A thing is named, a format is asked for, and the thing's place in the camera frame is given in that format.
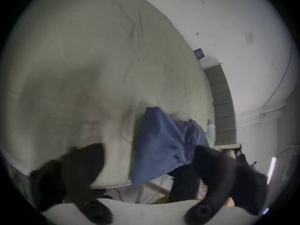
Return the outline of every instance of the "small sign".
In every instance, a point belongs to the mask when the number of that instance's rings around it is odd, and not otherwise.
[[[196,54],[196,57],[198,58],[198,60],[199,60],[200,58],[205,57],[204,54],[203,54],[203,52],[202,52],[202,49],[201,49],[201,48],[195,50],[194,53]]]

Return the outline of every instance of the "light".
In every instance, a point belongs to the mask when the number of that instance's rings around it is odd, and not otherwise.
[[[266,208],[263,212],[263,215],[265,215],[269,211],[269,208]]]
[[[272,177],[272,174],[273,174],[273,170],[274,170],[274,167],[275,167],[275,162],[276,162],[276,158],[272,157],[271,164],[270,164],[270,169],[269,169],[269,172],[268,172],[268,181],[267,181],[267,184],[269,184],[269,182],[271,180],[271,177]]]

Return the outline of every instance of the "wire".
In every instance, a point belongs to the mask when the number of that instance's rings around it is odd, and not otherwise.
[[[118,189],[116,188],[113,188],[114,190],[116,190],[118,192],[118,195],[119,195],[119,199],[121,200],[121,202],[124,202],[123,199],[122,199],[122,196],[121,196],[121,193]]]
[[[290,58],[289,58],[289,62],[288,62],[288,64],[287,64],[287,69],[288,69],[288,67],[289,67],[289,64],[290,64],[290,60],[291,60],[291,55],[292,55],[292,44],[291,44],[291,53],[290,53]],[[287,73],[287,69],[285,70],[285,72],[284,72],[284,74],[283,74],[283,77],[282,77],[282,79],[281,79],[281,81],[280,81],[280,83],[278,84],[278,86],[277,86],[277,88],[275,89],[275,91],[272,93],[272,95],[270,96],[270,98],[265,102],[265,104],[264,104],[264,106],[263,107],[265,107],[265,105],[268,103],[268,101],[272,98],[272,96],[274,95],[274,93],[277,91],[277,89],[279,88],[279,86],[280,86],[280,84],[282,83],[282,80],[283,80],[283,78],[284,78],[284,76],[285,76],[285,74]]]
[[[237,127],[237,128],[244,128],[244,127],[253,126],[253,125],[258,125],[258,124],[260,124],[260,123],[250,124],[250,125],[246,125],[246,126],[242,126],[242,127]]]

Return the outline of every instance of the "mattress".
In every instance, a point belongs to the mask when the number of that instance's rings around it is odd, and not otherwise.
[[[147,107],[207,130],[210,85],[173,24],[145,0],[33,0],[2,57],[1,145],[32,171],[102,142],[95,188],[130,183]]]

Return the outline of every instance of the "wrinkled sheet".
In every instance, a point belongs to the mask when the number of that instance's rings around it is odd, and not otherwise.
[[[197,145],[208,146],[208,141],[194,120],[172,119],[159,107],[148,107],[138,138],[133,186],[190,164]]]
[[[210,85],[173,24],[145,0],[33,0],[2,59],[2,146],[29,171],[102,142],[93,187],[130,183],[141,118],[159,106],[214,122]]]

